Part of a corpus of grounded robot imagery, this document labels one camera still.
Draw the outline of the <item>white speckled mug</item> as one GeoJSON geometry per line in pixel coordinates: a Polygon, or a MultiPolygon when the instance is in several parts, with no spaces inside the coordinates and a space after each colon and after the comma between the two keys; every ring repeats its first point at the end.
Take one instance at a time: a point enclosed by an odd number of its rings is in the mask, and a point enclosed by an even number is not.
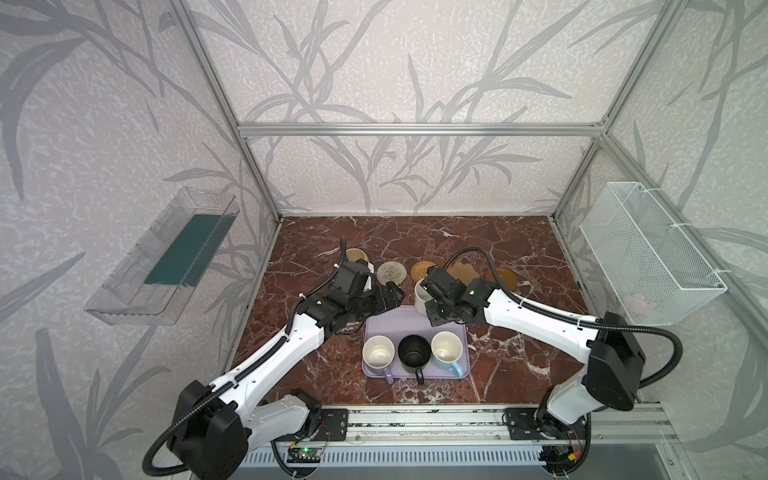
{"type": "Polygon", "coordinates": [[[427,317],[426,305],[432,301],[432,296],[423,286],[423,280],[419,280],[414,287],[414,305],[416,311],[423,317],[427,317]]]}

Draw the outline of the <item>cork flower coaster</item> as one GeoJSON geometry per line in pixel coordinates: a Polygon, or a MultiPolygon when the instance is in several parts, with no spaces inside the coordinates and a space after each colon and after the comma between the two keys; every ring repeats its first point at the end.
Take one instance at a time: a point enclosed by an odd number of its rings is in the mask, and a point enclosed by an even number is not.
{"type": "Polygon", "coordinates": [[[469,286],[473,280],[480,277],[473,265],[461,261],[455,262],[446,271],[465,286],[469,286]]]}

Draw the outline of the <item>brown rattan round coaster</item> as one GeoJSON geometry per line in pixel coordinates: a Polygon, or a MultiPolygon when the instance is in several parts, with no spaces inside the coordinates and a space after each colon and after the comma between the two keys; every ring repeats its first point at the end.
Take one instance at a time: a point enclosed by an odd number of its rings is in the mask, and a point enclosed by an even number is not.
{"type": "Polygon", "coordinates": [[[419,261],[414,264],[410,270],[410,276],[413,282],[418,283],[419,281],[425,279],[428,275],[428,270],[433,266],[435,266],[434,262],[426,260],[419,261]]]}

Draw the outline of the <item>beige ceramic mug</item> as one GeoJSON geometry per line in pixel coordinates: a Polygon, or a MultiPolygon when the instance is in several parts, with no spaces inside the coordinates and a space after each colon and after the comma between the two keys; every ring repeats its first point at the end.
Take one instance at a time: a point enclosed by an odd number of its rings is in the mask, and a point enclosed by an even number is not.
{"type": "Polygon", "coordinates": [[[349,262],[365,262],[371,273],[375,272],[374,265],[370,262],[367,254],[358,248],[348,248],[346,250],[346,260],[349,262]]]}

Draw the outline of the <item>white woven round coaster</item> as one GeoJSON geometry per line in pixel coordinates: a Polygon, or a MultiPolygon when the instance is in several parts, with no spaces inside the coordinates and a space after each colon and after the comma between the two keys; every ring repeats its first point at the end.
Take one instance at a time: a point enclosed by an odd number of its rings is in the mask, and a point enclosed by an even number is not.
{"type": "Polygon", "coordinates": [[[387,261],[377,268],[376,277],[382,285],[385,285],[388,282],[393,282],[397,286],[400,286],[407,279],[408,272],[402,263],[397,261],[387,261]]]}

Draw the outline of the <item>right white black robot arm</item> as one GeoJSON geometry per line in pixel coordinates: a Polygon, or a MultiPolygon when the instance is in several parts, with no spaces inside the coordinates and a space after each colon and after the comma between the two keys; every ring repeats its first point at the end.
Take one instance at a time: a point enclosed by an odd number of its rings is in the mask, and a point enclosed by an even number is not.
{"type": "Polygon", "coordinates": [[[536,410],[533,428],[546,438],[566,434],[601,407],[632,410],[637,392],[671,373],[684,352],[682,341],[669,330],[629,325],[612,312],[601,317],[569,313],[526,300],[498,281],[475,278],[466,285],[438,266],[428,268],[416,291],[429,296],[425,311],[434,326],[464,323],[509,329],[581,364],[577,373],[547,390],[536,410]],[[638,334],[662,337],[672,345],[670,359],[647,377],[638,334]]]}

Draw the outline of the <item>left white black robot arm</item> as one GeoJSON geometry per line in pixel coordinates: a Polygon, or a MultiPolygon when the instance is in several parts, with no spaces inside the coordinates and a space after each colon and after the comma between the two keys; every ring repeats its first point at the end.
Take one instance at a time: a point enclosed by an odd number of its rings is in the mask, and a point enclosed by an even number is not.
{"type": "Polygon", "coordinates": [[[193,381],[184,388],[171,426],[142,460],[144,474],[190,471],[199,479],[227,479],[253,449],[299,432],[310,402],[290,394],[266,404],[266,394],[348,322],[394,310],[404,297],[396,283],[380,283],[367,263],[339,263],[328,279],[299,297],[284,329],[256,353],[208,385],[193,381]]]}

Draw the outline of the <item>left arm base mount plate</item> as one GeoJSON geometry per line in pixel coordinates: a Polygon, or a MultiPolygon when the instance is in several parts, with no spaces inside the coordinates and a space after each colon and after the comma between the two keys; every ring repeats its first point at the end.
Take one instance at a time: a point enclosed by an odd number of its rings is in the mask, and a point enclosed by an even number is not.
{"type": "Polygon", "coordinates": [[[344,441],[349,427],[349,414],[346,408],[315,408],[309,412],[296,435],[302,440],[344,441]]]}

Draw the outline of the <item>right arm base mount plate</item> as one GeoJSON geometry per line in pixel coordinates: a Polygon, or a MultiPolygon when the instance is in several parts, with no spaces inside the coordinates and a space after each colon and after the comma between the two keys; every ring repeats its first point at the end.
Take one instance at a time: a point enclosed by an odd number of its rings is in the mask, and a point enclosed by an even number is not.
{"type": "Polygon", "coordinates": [[[590,427],[585,416],[566,424],[538,407],[508,407],[503,410],[502,423],[511,440],[585,440],[590,427]]]}

